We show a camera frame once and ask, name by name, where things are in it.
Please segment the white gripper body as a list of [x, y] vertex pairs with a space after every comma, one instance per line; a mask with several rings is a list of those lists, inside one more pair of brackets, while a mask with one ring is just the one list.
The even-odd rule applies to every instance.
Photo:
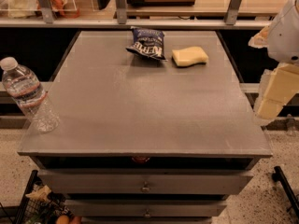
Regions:
[[299, 0], [289, 0], [269, 26], [268, 55], [280, 63], [299, 64]]

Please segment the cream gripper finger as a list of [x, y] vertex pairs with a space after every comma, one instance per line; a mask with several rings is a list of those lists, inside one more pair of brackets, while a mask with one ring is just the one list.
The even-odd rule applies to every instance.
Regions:
[[257, 119], [275, 119], [283, 106], [299, 92], [299, 66], [279, 63], [273, 70], [265, 69], [259, 84], [259, 95], [254, 104]]
[[248, 45], [256, 49], [267, 48], [268, 32], [269, 32], [269, 27], [265, 26], [259, 33], [257, 33], [256, 35], [250, 38]]

